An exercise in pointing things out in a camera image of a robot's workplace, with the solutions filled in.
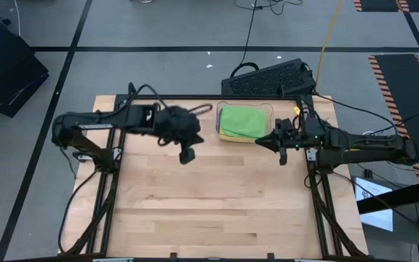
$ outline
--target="white cable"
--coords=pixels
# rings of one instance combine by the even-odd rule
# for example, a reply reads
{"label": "white cable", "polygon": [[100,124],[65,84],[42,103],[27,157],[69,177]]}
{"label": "white cable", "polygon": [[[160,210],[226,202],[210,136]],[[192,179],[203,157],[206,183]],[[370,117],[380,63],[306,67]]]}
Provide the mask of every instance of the white cable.
{"label": "white cable", "polygon": [[413,248],[415,247],[416,245],[415,244],[413,244],[412,245],[412,249],[410,250],[410,262],[413,262]]}
{"label": "white cable", "polygon": [[17,26],[19,27],[19,36],[20,36],[20,14],[19,6],[17,5],[17,0],[14,0],[15,10],[17,11]]}
{"label": "white cable", "polygon": [[375,131],[366,131],[366,132],[363,132],[363,134],[362,135],[375,135],[375,134],[373,134]]}

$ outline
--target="wooden tabletop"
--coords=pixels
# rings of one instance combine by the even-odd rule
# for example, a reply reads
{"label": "wooden tabletop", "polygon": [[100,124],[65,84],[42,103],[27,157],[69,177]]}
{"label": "wooden tabletop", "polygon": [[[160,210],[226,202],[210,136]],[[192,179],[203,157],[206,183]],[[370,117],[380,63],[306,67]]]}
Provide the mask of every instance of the wooden tabletop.
{"label": "wooden tabletop", "polygon": [[[96,97],[94,110],[111,111],[115,96]],[[151,103],[136,100],[135,103]],[[228,103],[269,103],[274,118],[293,118],[292,101],[234,100]],[[167,100],[169,105],[193,108],[219,100]],[[323,119],[337,126],[331,102],[314,99]],[[179,163],[180,146],[159,147],[156,138],[127,135],[119,188],[113,214],[108,256],[168,258],[321,258],[311,191],[303,185],[307,175],[304,151],[288,151],[286,166],[279,155],[248,143],[220,140],[215,130],[215,109],[201,115],[203,144],[193,146],[196,158]],[[89,131],[87,137],[105,146],[108,131]],[[81,163],[77,187],[93,171]],[[336,169],[348,174],[346,165]],[[73,200],[63,233],[66,249],[91,220],[99,175]],[[338,223],[356,246],[367,253],[353,186],[330,176]],[[330,227],[325,222],[330,253]],[[103,225],[98,229],[98,249]]]}

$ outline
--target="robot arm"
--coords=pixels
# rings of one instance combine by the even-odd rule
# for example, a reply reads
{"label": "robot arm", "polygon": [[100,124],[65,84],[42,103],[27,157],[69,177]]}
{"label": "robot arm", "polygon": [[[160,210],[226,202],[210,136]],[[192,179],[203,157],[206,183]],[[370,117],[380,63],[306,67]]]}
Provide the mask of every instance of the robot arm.
{"label": "robot arm", "polygon": [[418,162],[416,145],[408,138],[395,136],[352,135],[327,122],[309,117],[305,131],[293,128],[290,119],[276,119],[274,130],[255,142],[279,152],[280,165],[287,163],[287,149],[313,148],[316,168],[332,172],[340,164],[390,161],[412,165]]}
{"label": "robot arm", "polygon": [[[205,104],[191,110],[179,106],[165,106],[161,110],[158,103],[153,105],[131,105],[133,98],[127,99],[119,109],[112,112],[66,113],[58,116],[52,125],[52,142],[59,147],[72,146],[90,156],[98,170],[111,172],[116,169],[113,152],[100,148],[86,138],[83,130],[120,129],[136,135],[152,135],[158,139],[158,145],[166,146],[173,142],[180,144],[179,159],[187,164],[195,158],[192,145],[203,143],[197,133],[200,123],[197,114],[210,111],[212,105]],[[205,108],[199,113],[196,109]]]}

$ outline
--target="green cloth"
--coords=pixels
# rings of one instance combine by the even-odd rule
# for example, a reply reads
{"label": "green cloth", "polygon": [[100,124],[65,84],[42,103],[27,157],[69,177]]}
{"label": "green cloth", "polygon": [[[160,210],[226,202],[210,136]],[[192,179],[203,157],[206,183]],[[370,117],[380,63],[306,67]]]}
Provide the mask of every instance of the green cloth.
{"label": "green cloth", "polygon": [[244,106],[225,106],[220,127],[231,137],[261,138],[266,133],[266,112]]}

